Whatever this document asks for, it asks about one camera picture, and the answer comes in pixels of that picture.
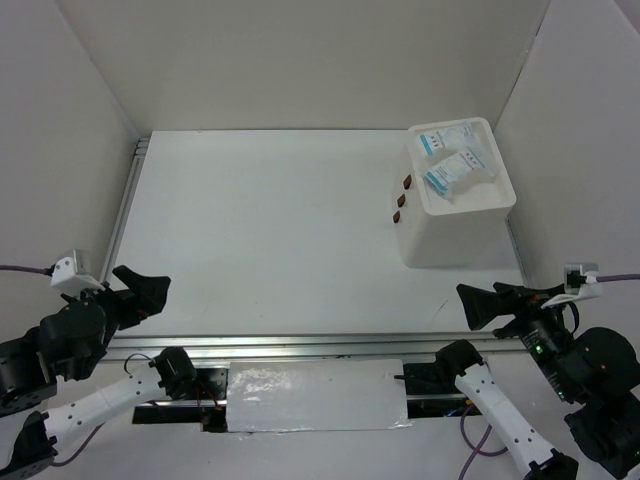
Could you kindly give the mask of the white cotton pad pack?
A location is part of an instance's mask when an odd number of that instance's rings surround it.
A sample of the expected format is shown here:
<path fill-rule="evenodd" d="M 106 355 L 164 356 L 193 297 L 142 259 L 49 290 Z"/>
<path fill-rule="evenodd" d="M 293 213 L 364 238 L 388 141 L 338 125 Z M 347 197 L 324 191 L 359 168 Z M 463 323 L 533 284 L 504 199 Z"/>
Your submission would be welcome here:
<path fill-rule="evenodd" d="M 421 156 L 429 158 L 445 150 L 481 148 L 482 143 L 474 132 L 472 124 L 464 121 L 452 126 L 416 131 L 414 146 Z"/>
<path fill-rule="evenodd" d="M 422 181 L 439 198 L 454 203 L 478 184 L 491 183 L 501 166 L 480 148 L 463 148 L 441 158 L 422 174 Z"/>

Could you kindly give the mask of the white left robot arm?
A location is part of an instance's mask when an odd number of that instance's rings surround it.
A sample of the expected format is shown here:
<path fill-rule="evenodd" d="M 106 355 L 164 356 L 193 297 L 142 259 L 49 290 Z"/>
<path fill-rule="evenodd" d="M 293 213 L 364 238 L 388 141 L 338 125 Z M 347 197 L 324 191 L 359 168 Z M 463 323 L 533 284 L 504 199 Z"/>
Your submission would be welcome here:
<path fill-rule="evenodd" d="M 181 347 L 168 347 L 124 378 L 53 409 L 58 383 L 89 379 L 114 335 L 160 314 L 171 280 L 114 269 L 124 287 L 99 282 L 70 257 L 44 268 L 65 304 L 23 336 L 1 345 L 1 476 L 29 479 L 59 466 L 57 456 L 79 437 L 92 438 L 109 420 L 165 397 L 182 399 L 196 386 L 196 369 Z"/>

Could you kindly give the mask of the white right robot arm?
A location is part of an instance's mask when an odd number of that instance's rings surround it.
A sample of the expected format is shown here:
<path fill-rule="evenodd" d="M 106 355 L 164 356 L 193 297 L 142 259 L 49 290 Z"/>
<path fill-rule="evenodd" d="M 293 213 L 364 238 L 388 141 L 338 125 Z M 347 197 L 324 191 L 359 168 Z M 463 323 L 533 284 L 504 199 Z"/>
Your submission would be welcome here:
<path fill-rule="evenodd" d="M 470 329 L 509 317 L 494 336 L 520 340 L 556 396 L 580 406 L 564 421 L 584 457 L 614 479 L 638 478 L 639 399 L 633 390 L 639 384 L 639 361 L 631 343 L 605 327 L 581 335 L 568 330 L 563 313 L 579 314 L 578 295 L 564 285 L 531 289 L 497 282 L 492 290 L 483 290 L 460 284 L 456 291 Z M 436 363 L 437 384 L 446 391 L 459 390 L 473 402 L 524 478 L 578 478 L 578 462 L 528 424 L 469 342 L 443 348 Z"/>

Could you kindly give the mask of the white drawer cabinet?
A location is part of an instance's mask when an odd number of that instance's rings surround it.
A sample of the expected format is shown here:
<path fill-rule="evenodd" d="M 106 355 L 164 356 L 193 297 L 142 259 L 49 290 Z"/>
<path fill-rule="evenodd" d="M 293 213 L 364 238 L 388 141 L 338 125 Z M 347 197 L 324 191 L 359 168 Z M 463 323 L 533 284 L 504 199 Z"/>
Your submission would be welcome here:
<path fill-rule="evenodd" d="M 403 263 L 440 268 L 473 263 L 516 194 L 490 124 L 472 117 L 407 130 L 391 200 Z"/>

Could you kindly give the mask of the white foil cover plate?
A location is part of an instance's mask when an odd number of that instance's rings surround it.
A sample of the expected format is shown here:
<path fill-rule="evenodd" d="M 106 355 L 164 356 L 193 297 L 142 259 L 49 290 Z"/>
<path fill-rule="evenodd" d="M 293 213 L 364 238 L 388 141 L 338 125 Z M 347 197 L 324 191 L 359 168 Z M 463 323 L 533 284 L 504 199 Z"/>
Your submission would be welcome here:
<path fill-rule="evenodd" d="M 395 359 L 234 362 L 226 422 L 233 433 L 405 428 L 405 384 Z"/>

